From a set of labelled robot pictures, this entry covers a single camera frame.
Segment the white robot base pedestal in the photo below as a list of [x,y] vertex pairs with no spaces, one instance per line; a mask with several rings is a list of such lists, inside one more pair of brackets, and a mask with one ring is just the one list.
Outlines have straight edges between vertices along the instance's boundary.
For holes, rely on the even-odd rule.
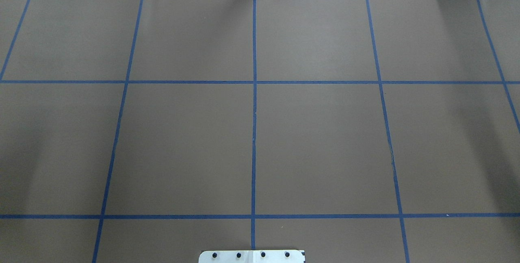
[[305,263],[304,250],[207,250],[199,263]]

